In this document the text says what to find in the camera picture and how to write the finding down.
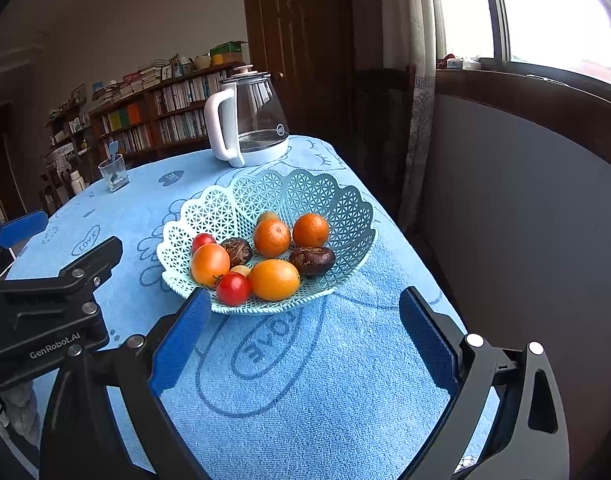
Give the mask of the brown kiwi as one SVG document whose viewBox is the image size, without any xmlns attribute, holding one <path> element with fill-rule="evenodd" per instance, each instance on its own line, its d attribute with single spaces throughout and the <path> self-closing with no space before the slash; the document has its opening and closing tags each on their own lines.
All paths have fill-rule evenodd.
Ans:
<svg viewBox="0 0 611 480">
<path fill-rule="evenodd" d="M 260 214 L 257 223 L 260 224 L 263 221 L 266 220 L 278 220 L 280 217 L 278 217 L 278 214 L 274 211 L 264 211 L 263 214 Z"/>
</svg>

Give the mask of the tan round fruit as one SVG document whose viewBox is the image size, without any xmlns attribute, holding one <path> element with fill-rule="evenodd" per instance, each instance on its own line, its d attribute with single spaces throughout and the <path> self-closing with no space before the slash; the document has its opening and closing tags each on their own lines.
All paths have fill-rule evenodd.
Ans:
<svg viewBox="0 0 611 480">
<path fill-rule="evenodd" d="M 251 272 L 250 266 L 233 266 L 231 269 L 232 272 L 238 273 L 243 276 L 248 276 Z"/>
</svg>

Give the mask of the red tomato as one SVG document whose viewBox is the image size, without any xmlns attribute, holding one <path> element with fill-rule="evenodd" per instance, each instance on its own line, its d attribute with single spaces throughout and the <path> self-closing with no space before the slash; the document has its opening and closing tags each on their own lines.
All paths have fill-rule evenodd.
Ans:
<svg viewBox="0 0 611 480">
<path fill-rule="evenodd" d="M 216 244 L 216 240 L 210 234 L 197 234 L 192 241 L 191 254 L 194 255 L 194 253 L 197 252 L 199 248 L 202 248 L 202 246 L 206 246 L 209 244 Z"/>
<path fill-rule="evenodd" d="M 222 304 L 228 307 L 239 307 L 249 299 L 251 285 L 245 275 L 228 272 L 221 278 L 216 292 Z"/>
</svg>

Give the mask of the white thermos bottle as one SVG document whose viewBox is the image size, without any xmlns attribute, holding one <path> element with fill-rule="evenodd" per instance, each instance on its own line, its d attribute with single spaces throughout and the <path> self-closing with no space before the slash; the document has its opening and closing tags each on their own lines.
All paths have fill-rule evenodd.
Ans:
<svg viewBox="0 0 611 480">
<path fill-rule="evenodd" d="M 86 189 L 86 183 L 78 170 L 70 174 L 71 188 L 74 194 L 79 195 Z"/>
</svg>

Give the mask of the dark mangosteen in basket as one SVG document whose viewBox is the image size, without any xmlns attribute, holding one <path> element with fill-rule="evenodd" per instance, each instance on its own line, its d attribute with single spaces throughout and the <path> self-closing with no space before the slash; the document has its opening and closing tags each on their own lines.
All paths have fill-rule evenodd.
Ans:
<svg viewBox="0 0 611 480">
<path fill-rule="evenodd" d="M 328 272 L 336 262 L 335 253 L 327 247 L 296 247 L 288 261 L 305 278 L 317 278 Z"/>
</svg>

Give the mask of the beige patterned curtain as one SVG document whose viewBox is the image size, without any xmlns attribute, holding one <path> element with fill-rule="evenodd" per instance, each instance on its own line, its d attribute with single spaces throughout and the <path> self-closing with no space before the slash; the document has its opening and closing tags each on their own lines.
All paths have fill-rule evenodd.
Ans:
<svg viewBox="0 0 611 480">
<path fill-rule="evenodd" d="M 383 65 L 407 68 L 412 76 L 411 120 L 398 223 L 415 226 L 432 134 L 437 61 L 445 55 L 441 0 L 381 0 Z"/>
</svg>

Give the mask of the small orange in basket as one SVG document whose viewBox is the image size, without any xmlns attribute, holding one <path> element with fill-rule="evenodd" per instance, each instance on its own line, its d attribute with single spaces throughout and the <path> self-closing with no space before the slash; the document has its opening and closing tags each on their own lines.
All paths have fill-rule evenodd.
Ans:
<svg viewBox="0 0 611 480">
<path fill-rule="evenodd" d="M 289 227 L 278 220 L 266 220 L 255 229 L 254 242 L 257 252 L 266 258 L 276 258 L 287 252 L 290 241 Z"/>
<path fill-rule="evenodd" d="M 313 212 L 301 216 L 292 228 L 292 239 L 298 247 L 323 247 L 328 237 L 328 222 Z"/>
</svg>

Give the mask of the window with dark frame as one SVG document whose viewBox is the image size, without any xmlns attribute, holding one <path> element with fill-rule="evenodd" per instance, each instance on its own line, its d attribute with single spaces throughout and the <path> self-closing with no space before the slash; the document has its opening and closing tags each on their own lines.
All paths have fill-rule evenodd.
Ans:
<svg viewBox="0 0 611 480">
<path fill-rule="evenodd" d="M 440 0 L 444 51 L 494 56 L 490 0 Z M 586 76 L 611 87 L 611 16 L 601 0 L 501 0 L 509 59 Z"/>
</svg>

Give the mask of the clear drinking glass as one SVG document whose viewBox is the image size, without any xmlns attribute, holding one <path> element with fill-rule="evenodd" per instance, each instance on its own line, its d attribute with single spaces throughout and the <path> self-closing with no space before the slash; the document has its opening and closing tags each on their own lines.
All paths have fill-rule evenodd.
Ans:
<svg viewBox="0 0 611 480">
<path fill-rule="evenodd" d="M 121 155 L 112 160 L 104 160 L 98 169 L 110 192 L 116 192 L 129 183 L 128 172 Z"/>
</svg>

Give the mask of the dark wooden door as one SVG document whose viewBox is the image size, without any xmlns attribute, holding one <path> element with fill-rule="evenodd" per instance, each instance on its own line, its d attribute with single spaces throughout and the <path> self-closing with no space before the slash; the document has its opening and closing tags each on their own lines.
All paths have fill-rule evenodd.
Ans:
<svg viewBox="0 0 611 480">
<path fill-rule="evenodd" d="M 337 144 L 350 126 L 352 0 L 244 0 L 252 64 L 294 133 Z"/>
</svg>

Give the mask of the blue terry tablecloth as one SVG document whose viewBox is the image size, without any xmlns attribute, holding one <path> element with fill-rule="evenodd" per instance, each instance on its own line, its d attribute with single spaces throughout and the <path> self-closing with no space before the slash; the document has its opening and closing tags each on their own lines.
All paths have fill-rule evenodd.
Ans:
<svg viewBox="0 0 611 480">
<path fill-rule="evenodd" d="M 185 200 L 237 170 L 206 151 L 132 169 L 118 192 L 95 183 L 28 241 L 10 277 L 55 275 L 116 236 L 123 255 L 97 300 L 112 344 L 146 333 L 181 298 L 161 278 L 156 249 Z M 364 266 L 336 292 L 270 316 L 215 314 L 175 387 L 173 422 L 216 479 L 394 479 L 449 401 L 400 322 L 416 287 L 452 314 L 430 272 L 383 206 Z"/>
</svg>

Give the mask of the wooden bookshelf with books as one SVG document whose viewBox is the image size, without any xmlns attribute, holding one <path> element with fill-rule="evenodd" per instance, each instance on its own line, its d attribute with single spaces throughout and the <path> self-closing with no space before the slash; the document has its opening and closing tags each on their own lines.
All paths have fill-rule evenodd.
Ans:
<svg viewBox="0 0 611 480">
<path fill-rule="evenodd" d="M 228 41 L 196 58 L 157 58 L 107 84 L 90 113 L 100 157 L 112 143 L 135 166 L 208 148 L 207 100 L 243 62 L 243 41 Z"/>
</svg>

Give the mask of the teal lattice fruit basket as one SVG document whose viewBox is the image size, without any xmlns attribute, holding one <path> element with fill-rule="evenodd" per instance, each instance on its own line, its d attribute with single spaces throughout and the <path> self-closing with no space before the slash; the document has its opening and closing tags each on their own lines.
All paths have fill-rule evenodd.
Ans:
<svg viewBox="0 0 611 480">
<path fill-rule="evenodd" d="M 206 289 L 218 313 L 265 315 L 334 292 L 365 262 L 373 207 L 330 174 L 266 170 L 211 185 L 164 225 L 162 279 L 188 298 Z"/>
</svg>

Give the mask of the large orange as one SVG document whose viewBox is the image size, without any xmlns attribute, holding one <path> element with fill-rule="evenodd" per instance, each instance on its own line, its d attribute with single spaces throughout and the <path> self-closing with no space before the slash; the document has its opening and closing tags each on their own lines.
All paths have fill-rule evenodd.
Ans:
<svg viewBox="0 0 611 480">
<path fill-rule="evenodd" d="M 200 286 L 209 288 L 216 286 L 220 278 L 230 269 L 230 255 L 219 244 L 207 244 L 199 247 L 192 257 L 192 278 Z"/>
</svg>

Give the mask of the dark open shelf unit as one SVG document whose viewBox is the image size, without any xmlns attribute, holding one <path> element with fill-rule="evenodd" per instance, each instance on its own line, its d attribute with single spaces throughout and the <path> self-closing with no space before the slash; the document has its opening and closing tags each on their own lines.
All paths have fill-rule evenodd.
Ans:
<svg viewBox="0 0 611 480">
<path fill-rule="evenodd" d="M 65 102 L 48 114 L 45 129 L 50 148 L 42 156 L 45 170 L 41 179 L 42 200 L 50 214 L 76 196 L 72 174 L 82 178 L 84 188 L 94 181 L 95 140 L 86 104 L 86 85 L 79 84 Z"/>
</svg>

